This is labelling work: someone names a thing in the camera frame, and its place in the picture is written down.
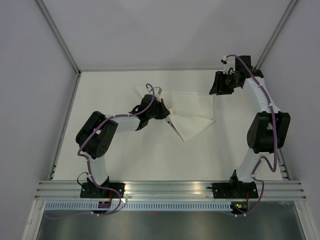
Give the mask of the white cloth napkin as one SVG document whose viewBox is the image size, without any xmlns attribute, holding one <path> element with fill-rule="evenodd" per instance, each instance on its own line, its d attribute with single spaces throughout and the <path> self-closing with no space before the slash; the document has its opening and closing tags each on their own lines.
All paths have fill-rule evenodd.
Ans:
<svg viewBox="0 0 320 240">
<path fill-rule="evenodd" d="M 162 121 L 186 143 L 215 122 L 214 98 L 198 92 L 163 90 L 163 99 L 170 115 Z"/>
</svg>

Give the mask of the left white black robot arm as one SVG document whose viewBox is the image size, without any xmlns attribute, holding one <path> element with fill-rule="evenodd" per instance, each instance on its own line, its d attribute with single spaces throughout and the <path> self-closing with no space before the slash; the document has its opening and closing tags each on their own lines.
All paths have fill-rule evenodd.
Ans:
<svg viewBox="0 0 320 240">
<path fill-rule="evenodd" d="M 146 94 L 141 103 L 127 114 L 104 115 L 99 111 L 91 114 L 76 135 L 75 142 L 79 146 L 77 155 L 86 159 L 88 178 L 93 182 L 91 191 L 98 198 L 109 193 L 109 179 L 104 155 L 110 148 L 117 133 L 140 131 L 149 120 L 163 120 L 170 115 L 164 100 Z"/>
</svg>

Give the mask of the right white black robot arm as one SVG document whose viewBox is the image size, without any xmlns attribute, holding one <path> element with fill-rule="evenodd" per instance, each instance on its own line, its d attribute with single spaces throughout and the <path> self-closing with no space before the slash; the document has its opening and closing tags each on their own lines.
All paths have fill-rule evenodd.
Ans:
<svg viewBox="0 0 320 240">
<path fill-rule="evenodd" d="M 237 180 L 228 185 L 229 194 L 239 198 L 247 190 L 245 183 L 257 180 L 256 173 L 262 163 L 266 163 L 271 172 L 276 172 L 278 151 L 285 143 L 291 116 L 275 104 L 262 71 L 252 67 L 249 55 L 229 54 L 221 62 L 224 69 L 215 73 L 209 94 L 231 95 L 236 88 L 241 88 L 256 112 L 246 136 L 248 151 L 233 173 Z"/>
</svg>

